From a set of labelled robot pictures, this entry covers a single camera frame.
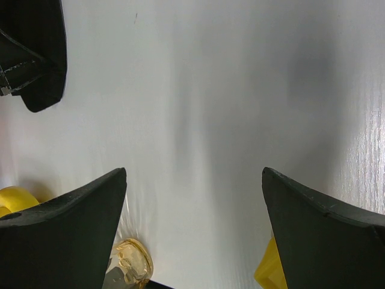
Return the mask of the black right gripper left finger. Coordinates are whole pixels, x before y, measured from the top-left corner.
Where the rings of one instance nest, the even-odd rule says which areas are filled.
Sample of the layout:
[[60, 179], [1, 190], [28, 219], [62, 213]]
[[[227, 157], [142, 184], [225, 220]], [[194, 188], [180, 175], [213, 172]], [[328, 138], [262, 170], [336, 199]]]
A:
[[1, 288], [102, 288], [126, 188], [118, 168], [1, 217]]

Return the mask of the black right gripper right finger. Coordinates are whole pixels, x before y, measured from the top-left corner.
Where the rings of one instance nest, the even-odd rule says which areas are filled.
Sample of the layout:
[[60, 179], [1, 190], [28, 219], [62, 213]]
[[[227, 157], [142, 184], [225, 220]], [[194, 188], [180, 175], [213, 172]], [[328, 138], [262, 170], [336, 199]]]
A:
[[384, 288], [384, 215], [269, 167], [262, 191], [288, 288]]

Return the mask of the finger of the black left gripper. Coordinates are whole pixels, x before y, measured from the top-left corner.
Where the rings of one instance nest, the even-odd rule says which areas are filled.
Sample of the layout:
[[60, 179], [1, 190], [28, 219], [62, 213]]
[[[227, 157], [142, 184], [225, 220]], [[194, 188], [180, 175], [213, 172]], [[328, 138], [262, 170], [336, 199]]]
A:
[[15, 95], [47, 71], [47, 59], [1, 30], [1, 96]]

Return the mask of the black zip jacket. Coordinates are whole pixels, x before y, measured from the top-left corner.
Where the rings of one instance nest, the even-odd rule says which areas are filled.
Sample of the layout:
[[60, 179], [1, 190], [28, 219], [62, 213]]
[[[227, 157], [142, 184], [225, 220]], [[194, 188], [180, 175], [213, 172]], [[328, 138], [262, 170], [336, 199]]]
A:
[[33, 113], [59, 103], [67, 74], [61, 1], [1, 1], [1, 30], [48, 61], [47, 74], [12, 96], [20, 96]]

